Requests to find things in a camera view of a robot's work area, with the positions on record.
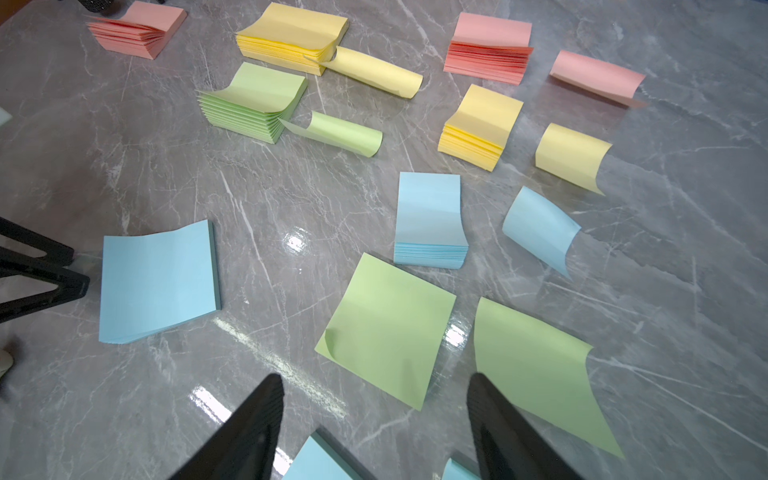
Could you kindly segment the pink memo pad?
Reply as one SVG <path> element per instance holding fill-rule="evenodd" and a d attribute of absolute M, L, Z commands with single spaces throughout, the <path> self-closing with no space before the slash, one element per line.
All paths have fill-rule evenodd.
<path fill-rule="evenodd" d="M 519 85 L 533 53 L 531 32 L 529 22 L 462 12 L 444 71 Z"/>
<path fill-rule="evenodd" d="M 92 18 L 87 27 L 105 50 L 154 60 L 186 18 L 182 8 L 135 1 L 121 18 Z"/>

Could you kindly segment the large green memo pad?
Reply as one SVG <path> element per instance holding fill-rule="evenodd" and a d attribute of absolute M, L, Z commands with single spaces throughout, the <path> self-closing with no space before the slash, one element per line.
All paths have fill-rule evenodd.
<path fill-rule="evenodd" d="M 455 301 L 365 253 L 315 351 L 420 411 Z"/>

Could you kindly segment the torn large yellow page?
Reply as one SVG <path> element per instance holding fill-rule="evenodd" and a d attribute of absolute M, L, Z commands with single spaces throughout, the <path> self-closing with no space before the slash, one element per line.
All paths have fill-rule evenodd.
<path fill-rule="evenodd" d="M 421 74 L 344 47 L 337 47 L 331 60 L 317 64 L 405 99 L 412 99 L 423 82 Z"/>

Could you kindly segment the torn blue page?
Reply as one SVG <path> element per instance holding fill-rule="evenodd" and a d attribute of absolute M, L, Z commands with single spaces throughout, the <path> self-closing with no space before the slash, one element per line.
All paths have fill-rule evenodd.
<path fill-rule="evenodd" d="M 557 270 L 570 275 L 566 255 L 581 226 L 551 201 L 523 187 L 503 222 L 503 233 Z"/>
<path fill-rule="evenodd" d="M 454 451 L 446 461 L 441 480 L 480 480 L 480 471 L 475 460 L 462 452 Z"/>

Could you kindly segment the small yellow memo pad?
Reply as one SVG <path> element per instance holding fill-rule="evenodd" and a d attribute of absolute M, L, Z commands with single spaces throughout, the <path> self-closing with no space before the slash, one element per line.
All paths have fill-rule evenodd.
<path fill-rule="evenodd" d="M 492 172 L 524 103 L 472 84 L 446 121 L 438 151 Z"/>

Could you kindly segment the large yellow memo pad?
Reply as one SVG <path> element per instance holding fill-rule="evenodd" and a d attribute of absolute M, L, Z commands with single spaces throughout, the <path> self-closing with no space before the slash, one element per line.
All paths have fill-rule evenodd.
<path fill-rule="evenodd" d="M 348 26 L 346 17 L 272 2 L 236 42 L 245 57 L 322 76 Z"/>

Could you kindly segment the torn small green page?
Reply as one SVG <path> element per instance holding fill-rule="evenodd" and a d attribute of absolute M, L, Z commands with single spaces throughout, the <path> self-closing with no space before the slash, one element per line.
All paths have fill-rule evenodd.
<path fill-rule="evenodd" d="M 342 120 L 316 111 L 307 128 L 280 119 L 292 133 L 321 143 L 336 146 L 364 157 L 374 156 L 381 147 L 383 133 L 353 122 Z"/>

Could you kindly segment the small green memo pad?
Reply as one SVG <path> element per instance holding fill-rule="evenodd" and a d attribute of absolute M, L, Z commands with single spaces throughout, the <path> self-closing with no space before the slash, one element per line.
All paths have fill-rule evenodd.
<path fill-rule="evenodd" d="M 275 144 L 307 86 L 304 76 L 243 62 L 225 89 L 196 93 L 213 126 Z"/>

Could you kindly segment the torn pink page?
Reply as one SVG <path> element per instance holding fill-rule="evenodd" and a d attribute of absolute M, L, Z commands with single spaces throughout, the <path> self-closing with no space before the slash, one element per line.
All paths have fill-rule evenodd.
<path fill-rule="evenodd" d="M 550 75 L 627 107 L 647 106 L 633 98 L 645 76 L 609 62 L 561 50 Z"/>

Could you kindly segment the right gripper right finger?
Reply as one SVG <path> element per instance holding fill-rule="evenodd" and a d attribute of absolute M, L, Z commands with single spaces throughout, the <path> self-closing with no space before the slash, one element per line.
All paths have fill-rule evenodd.
<path fill-rule="evenodd" d="M 486 375 L 471 376 L 466 403 L 481 478 L 582 480 Z"/>

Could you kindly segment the blue curved memo pad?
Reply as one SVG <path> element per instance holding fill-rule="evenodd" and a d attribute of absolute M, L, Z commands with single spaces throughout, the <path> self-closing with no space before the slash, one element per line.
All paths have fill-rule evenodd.
<path fill-rule="evenodd" d="M 468 249 L 461 218 L 461 177 L 402 172 L 394 262 L 459 269 L 466 260 Z"/>

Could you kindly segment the light blue memo pad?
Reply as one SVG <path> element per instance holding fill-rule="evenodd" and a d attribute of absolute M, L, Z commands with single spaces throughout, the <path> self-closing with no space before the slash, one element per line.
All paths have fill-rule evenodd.
<path fill-rule="evenodd" d="M 128 344 L 222 308 L 214 225 L 103 240 L 99 341 Z"/>

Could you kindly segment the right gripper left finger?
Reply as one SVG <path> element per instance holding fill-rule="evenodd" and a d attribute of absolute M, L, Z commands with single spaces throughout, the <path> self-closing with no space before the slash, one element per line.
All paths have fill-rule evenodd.
<path fill-rule="evenodd" d="M 282 378 L 271 373 L 173 479 L 268 479 L 284 411 Z"/>

